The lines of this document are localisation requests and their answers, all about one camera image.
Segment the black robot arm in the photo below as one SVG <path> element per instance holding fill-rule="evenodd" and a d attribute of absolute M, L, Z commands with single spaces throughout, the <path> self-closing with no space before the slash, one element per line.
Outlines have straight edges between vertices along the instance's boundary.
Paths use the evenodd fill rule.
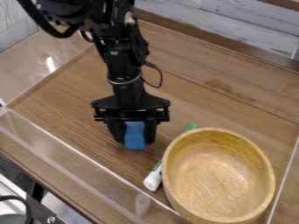
<path fill-rule="evenodd" d="M 171 102 L 145 92 L 141 67 L 148 42 L 139 29 L 135 0 L 16 0 L 33 22 L 55 38 L 75 33 L 97 48 L 113 94 L 91 102 L 95 120 L 131 150 L 155 142 L 157 125 L 169 120 Z"/>

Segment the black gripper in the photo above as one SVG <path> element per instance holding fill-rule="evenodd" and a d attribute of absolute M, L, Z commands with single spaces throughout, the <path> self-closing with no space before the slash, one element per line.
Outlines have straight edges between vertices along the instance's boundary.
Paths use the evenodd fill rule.
<path fill-rule="evenodd" d="M 108 131 L 121 144 L 125 135 L 124 122 L 144 122 L 144 140 L 147 144 L 155 142 L 156 124 L 169 121 L 171 102 L 144 93 L 139 103 L 119 105 L 113 96 L 95 100 L 91 107 L 95 109 L 95 120 L 107 124 Z"/>

